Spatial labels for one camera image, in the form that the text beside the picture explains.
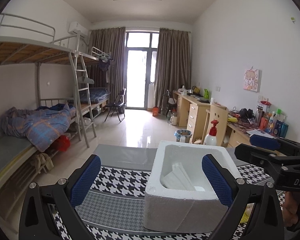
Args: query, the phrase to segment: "blue bedding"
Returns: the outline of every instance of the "blue bedding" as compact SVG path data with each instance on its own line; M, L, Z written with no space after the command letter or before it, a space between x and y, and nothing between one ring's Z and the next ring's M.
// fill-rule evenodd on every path
M90 100L92 104L98 104L101 101L108 99L111 94L106 88L89 88ZM79 92L80 102L83 104L88 103L87 91L83 90Z
M12 107L1 116L0 129L6 135L27 137L40 152L44 152L68 130L71 118L75 115L74 109L73 107L70 110L68 104L60 111Z

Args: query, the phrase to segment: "brown curtain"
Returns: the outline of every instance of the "brown curtain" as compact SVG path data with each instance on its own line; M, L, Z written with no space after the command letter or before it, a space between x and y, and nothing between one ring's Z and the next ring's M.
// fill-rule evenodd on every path
M102 71L97 65L87 68L88 77L94 80L94 85L91 87L108 87L111 92L111 102L123 89L125 35L126 28L121 27L93 30L90 36L89 52L92 47L96 47L105 53L111 53L114 60L108 71Z
M154 106L161 107L162 95L185 85L190 88L190 45L188 32L160 29L155 66Z

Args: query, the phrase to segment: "glass door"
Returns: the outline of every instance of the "glass door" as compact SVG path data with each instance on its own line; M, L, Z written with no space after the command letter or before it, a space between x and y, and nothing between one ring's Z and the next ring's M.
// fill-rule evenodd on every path
M149 84L154 82L158 33L127 32L127 108L147 109Z

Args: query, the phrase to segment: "styrofoam box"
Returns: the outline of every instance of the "styrofoam box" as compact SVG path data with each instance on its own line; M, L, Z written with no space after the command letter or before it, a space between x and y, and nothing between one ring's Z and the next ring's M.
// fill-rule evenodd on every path
M202 171L202 157L212 154L235 178L241 177L223 147L161 141L146 185L144 227L171 233L208 233L213 231L227 207ZM192 184L204 191L168 189L161 179L172 171L172 164L182 163Z

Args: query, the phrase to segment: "blue gripper pad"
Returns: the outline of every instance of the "blue gripper pad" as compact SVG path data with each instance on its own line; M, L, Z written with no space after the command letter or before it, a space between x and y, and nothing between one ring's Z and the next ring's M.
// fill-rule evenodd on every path
M205 155L202 158L202 170L209 180L214 192L217 194L221 204L230 207L233 202L232 189L208 155Z
M70 204L73 207L79 206L84 201L91 185L99 174L101 169L101 160L99 156L95 156L84 170L82 175L71 188Z

